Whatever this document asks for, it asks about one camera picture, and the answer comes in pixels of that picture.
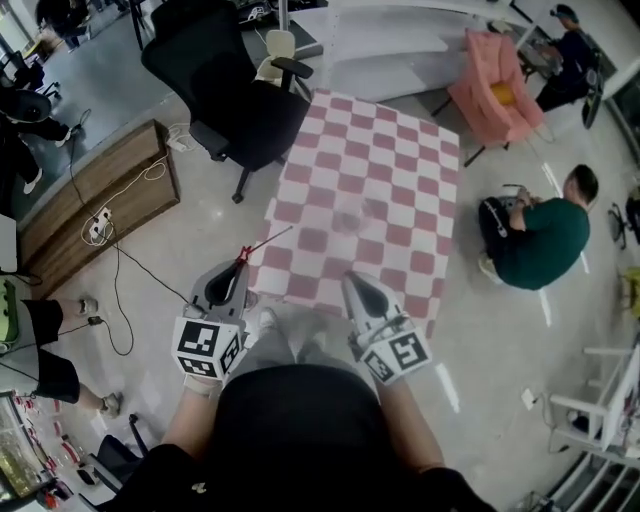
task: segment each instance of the pink and white checkered cloth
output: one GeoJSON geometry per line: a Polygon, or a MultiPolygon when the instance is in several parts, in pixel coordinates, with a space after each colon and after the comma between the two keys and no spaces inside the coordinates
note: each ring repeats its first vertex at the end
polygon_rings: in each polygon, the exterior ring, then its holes
{"type": "Polygon", "coordinates": [[[458,136],[433,123],[317,90],[261,240],[294,229],[252,255],[250,287],[345,316],[340,279],[367,272],[430,337],[451,251],[458,150],[458,136]],[[345,230],[349,216],[359,230],[345,230]]]}

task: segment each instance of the black shorts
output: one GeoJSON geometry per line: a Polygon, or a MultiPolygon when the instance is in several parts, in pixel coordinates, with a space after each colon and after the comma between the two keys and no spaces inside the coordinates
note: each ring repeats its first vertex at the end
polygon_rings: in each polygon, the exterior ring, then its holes
{"type": "Polygon", "coordinates": [[[62,308],[55,300],[23,301],[33,325],[33,333],[38,346],[38,387],[34,394],[75,404],[80,396],[80,381],[73,363],[56,356],[41,347],[58,341],[58,331],[62,325],[62,308]]]}

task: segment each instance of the cable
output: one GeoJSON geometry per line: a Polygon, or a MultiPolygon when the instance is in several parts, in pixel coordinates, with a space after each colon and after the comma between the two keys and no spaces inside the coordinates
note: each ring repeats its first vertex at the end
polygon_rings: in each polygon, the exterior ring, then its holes
{"type": "Polygon", "coordinates": [[[258,34],[258,37],[260,39],[262,39],[262,42],[264,43],[265,46],[267,46],[267,42],[264,40],[264,37],[262,37],[262,34],[260,32],[258,32],[258,27],[256,27],[255,25],[253,26],[253,30],[256,31],[256,34],[258,34]]]}
{"type": "Polygon", "coordinates": [[[133,328],[131,327],[131,322],[129,321],[129,317],[127,317],[127,315],[125,314],[124,310],[122,309],[122,305],[120,304],[120,295],[118,294],[118,276],[120,275],[120,248],[118,247],[118,233],[116,232],[116,226],[113,224],[113,222],[109,221],[109,224],[111,224],[112,228],[113,228],[113,232],[116,235],[115,238],[115,248],[117,249],[116,251],[116,277],[113,280],[113,289],[116,292],[116,303],[118,304],[118,309],[120,310],[120,313],[122,314],[122,316],[124,317],[124,319],[127,322],[127,325],[129,326],[129,332],[131,333],[131,346],[129,347],[129,350],[125,353],[120,352],[118,349],[116,349],[116,346],[113,344],[113,338],[111,337],[111,328],[109,327],[109,324],[107,324],[107,322],[104,322],[107,325],[107,329],[109,331],[109,340],[111,341],[111,346],[113,347],[113,351],[118,354],[119,356],[125,357],[128,356],[129,354],[131,354],[131,352],[133,351],[133,346],[135,345],[135,336],[133,335],[133,328]]]}
{"type": "Polygon", "coordinates": [[[72,332],[75,332],[75,331],[79,331],[80,329],[84,329],[85,327],[87,327],[89,325],[91,325],[91,324],[89,322],[87,322],[86,324],[81,325],[80,327],[76,327],[75,329],[71,329],[69,331],[64,331],[64,332],[59,332],[58,336],[64,336],[65,334],[69,334],[69,333],[72,333],[72,332]]]}
{"type": "Polygon", "coordinates": [[[135,259],[133,256],[131,256],[129,253],[127,253],[124,249],[122,249],[121,247],[118,247],[117,242],[116,245],[114,246],[116,248],[117,251],[121,252],[122,254],[124,254],[127,258],[129,258],[131,261],[133,261],[134,263],[136,263],[142,270],[144,270],[147,274],[149,274],[153,279],[155,279],[158,283],[160,283],[162,286],[164,286],[167,290],[169,290],[171,293],[175,294],[176,296],[180,297],[186,304],[191,304],[184,295],[182,295],[180,292],[177,292],[176,290],[174,290],[173,288],[171,288],[168,284],[166,284],[164,281],[158,279],[156,276],[154,276],[151,271],[146,268],[144,265],[142,265],[142,263],[140,263],[137,259],[135,259]]]}
{"type": "Polygon", "coordinates": [[[161,162],[161,160],[164,160],[165,158],[167,158],[166,155],[161,157],[161,158],[158,158],[158,160],[156,160],[149,167],[144,169],[140,174],[138,174],[138,176],[136,176],[136,178],[133,181],[131,181],[131,183],[129,183],[125,188],[123,188],[119,192],[116,192],[114,195],[112,195],[100,208],[98,208],[96,213],[91,213],[91,216],[85,221],[85,223],[82,225],[82,228],[80,229],[80,238],[82,239],[82,241],[85,244],[90,245],[91,247],[102,247],[103,245],[105,245],[109,241],[109,238],[113,234],[113,230],[110,231],[109,233],[99,233],[99,232],[96,231],[96,235],[102,237],[102,240],[99,241],[99,242],[95,242],[93,240],[87,240],[84,237],[84,232],[85,232],[85,230],[87,228],[87,224],[89,224],[89,222],[91,222],[91,221],[98,222],[98,215],[100,214],[102,209],[105,208],[116,197],[124,194],[127,190],[129,190],[133,186],[133,184],[136,183],[143,176],[144,176],[144,179],[146,181],[156,181],[156,180],[161,179],[167,172],[167,166],[165,165],[164,162],[161,162]],[[162,166],[162,172],[158,176],[150,178],[148,176],[149,171],[151,171],[154,167],[157,167],[157,166],[162,166]]]}
{"type": "Polygon", "coordinates": [[[11,366],[9,366],[8,364],[4,364],[4,363],[0,363],[0,366],[4,366],[5,368],[9,369],[9,370],[13,370],[16,373],[20,373],[22,375],[24,375],[25,377],[29,377],[31,380],[35,380],[36,382],[40,382],[38,379],[36,379],[35,377],[29,375],[28,373],[24,373],[21,370],[18,370],[16,368],[12,368],[11,366]]]}
{"type": "Polygon", "coordinates": [[[185,151],[193,151],[198,147],[198,145],[195,143],[194,138],[190,133],[188,132],[184,134],[182,133],[182,128],[180,128],[180,126],[191,126],[191,125],[189,123],[172,124],[171,126],[169,126],[167,137],[165,138],[164,141],[166,142],[167,146],[177,149],[181,153],[184,153],[185,151]],[[177,144],[174,144],[174,142],[178,142],[180,139],[192,140],[194,141],[194,143],[189,145],[189,144],[183,144],[182,142],[180,142],[180,146],[182,147],[179,147],[177,144]]]}

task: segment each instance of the white shelf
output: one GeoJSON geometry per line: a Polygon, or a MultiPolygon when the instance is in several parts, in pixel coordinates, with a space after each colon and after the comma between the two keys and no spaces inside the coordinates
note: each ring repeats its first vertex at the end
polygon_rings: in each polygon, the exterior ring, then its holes
{"type": "Polygon", "coordinates": [[[481,16],[491,20],[502,20],[514,25],[528,27],[529,21],[514,9],[501,2],[489,3],[486,0],[329,0],[332,5],[339,7],[370,7],[370,6],[408,6],[441,9],[443,11],[461,12],[481,16]]]}
{"type": "MultiPolygon", "coordinates": [[[[327,41],[326,7],[290,14],[317,42],[327,41]]],[[[430,30],[429,10],[371,8],[340,14],[335,60],[349,60],[379,55],[445,52],[447,44],[430,30]]]]}
{"type": "MultiPolygon", "coordinates": [[[[465,66],[463,54],[447,54],[444,72],[433,73],[434,61],[442,61],[442,58],[440,53],[420,53],[338,62],[333,67],[327,87],[373,102],[439,89],[452,83],[465,66]]],[[[320,85],[322,77],[322,56],[303,62],[315,70],[307,81],[307,86],[314,89],[320,85]]]]}

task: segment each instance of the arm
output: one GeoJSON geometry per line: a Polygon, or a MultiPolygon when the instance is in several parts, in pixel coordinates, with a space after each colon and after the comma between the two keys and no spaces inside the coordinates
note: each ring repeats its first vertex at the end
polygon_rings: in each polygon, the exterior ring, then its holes
{"type": "Polygon", "coordinates": [[[176,445],[194,459],[200,460],[213,434],[218,395],[222,385],[211,379],[197,379],[197,382],[202,385],[202,393],[185,387],[178,410],[162,439],[162,444],[176,445]]]}
{"type": "Polygon", "coordinates": [[[376,380],[380,407],[398,457],[418,473],[444,467],[442,450],[404,379],[389,386],[376,380]]]}
{"type": "Polygon", "coordinates": [[[516,231],[526,231],[527,225],[524,221],[524,209],[531,205],[531,196],[525,188],[518,192],[518,200],[511,214],[509,215],[509,226],[516,231]]]}

